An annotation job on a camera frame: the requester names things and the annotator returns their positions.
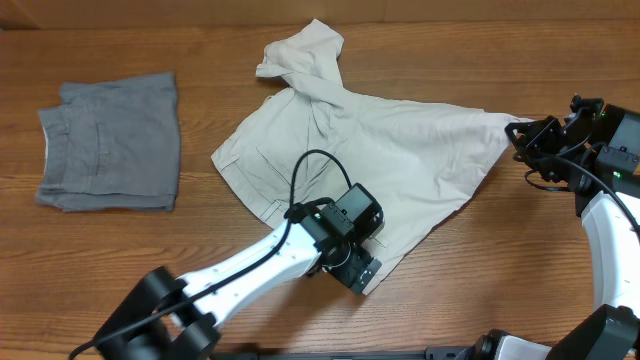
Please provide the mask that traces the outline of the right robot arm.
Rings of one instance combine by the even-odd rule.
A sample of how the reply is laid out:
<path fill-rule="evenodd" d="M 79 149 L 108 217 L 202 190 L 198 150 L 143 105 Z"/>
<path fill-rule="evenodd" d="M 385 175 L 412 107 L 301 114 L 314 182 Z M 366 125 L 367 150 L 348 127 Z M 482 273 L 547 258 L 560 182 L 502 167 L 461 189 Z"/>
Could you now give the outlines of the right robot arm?
<path fill-rule="evenodd" d="M 639 115 L 576 95 L 564 120 L 511 123 L 514 160 L 572 192 L 589 240 L 594 311 L 554 346 L 492 330 L 461 359 L 623 359 L 639 354 Z"/>

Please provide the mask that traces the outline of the beige shorts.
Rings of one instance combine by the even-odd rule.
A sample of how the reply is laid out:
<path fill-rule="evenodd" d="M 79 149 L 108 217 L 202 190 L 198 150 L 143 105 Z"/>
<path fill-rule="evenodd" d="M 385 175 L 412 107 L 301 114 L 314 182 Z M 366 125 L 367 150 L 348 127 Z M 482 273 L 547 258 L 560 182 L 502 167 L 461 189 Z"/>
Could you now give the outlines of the beige shorts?
<path fill-rule="evenodd" d="M 269 44 L 256 74 L 286 86 L 213 153 L 231 190 L 276 227 L 290 201 L 362 184 L 382 230 L 366 241 L 381 283 L 431 230 L 473 196 L 508 144 L 512 117 L 441 103 L 358 94 L 342 83 L 343 37 L 320 21 Z"/>

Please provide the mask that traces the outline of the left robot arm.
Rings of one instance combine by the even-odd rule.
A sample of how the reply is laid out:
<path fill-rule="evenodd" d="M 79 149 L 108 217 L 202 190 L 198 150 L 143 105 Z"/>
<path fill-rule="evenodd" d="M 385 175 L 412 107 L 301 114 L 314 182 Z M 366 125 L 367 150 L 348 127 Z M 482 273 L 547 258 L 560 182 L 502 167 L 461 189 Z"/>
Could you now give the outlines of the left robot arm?
<path fill-rule="evenodd" d="M 383 225 L 361 185 L 338 200 L 296 203 L 265 238 L 227 260 L 174 277 L 146 274 L 96 332 L 105 359 L 206 359 L 224 323 L 272 289 L 325 271 L 360 294 L 381 266 L 363 246 Z"/>

